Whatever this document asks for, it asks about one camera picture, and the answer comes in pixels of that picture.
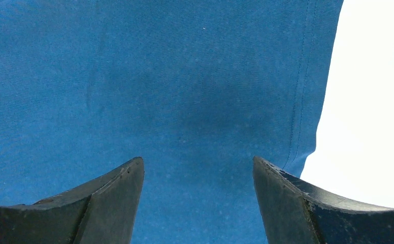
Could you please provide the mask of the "dark blue t shirt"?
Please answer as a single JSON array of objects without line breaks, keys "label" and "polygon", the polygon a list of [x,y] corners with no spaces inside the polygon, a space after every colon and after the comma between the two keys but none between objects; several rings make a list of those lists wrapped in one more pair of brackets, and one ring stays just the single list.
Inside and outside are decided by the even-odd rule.
[{"label": "dark blue t shirt", "polygon": [[342,1],[0,1],[0,205],[141,157],[132,243],[266,243],[254,156],[314,152]]}]

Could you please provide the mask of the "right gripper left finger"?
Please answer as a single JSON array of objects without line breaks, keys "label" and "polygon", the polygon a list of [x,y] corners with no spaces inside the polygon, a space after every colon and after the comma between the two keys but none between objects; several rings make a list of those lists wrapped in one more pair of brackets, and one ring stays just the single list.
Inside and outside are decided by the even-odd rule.
[{"label": "right gripper left finger", "polygon": [[130,243],[143,181],[135,157],[34,204],[0,206],[0,243]]}]

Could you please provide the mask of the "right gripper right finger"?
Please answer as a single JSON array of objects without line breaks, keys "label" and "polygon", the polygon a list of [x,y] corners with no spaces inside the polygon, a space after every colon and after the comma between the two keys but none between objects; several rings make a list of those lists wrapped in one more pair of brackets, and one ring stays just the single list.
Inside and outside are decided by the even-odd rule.
[{"label": "right gripper right finger", "polygon": [[394,208],[331,193],[261,157],[253,180],[268,243],[394,243]]}]

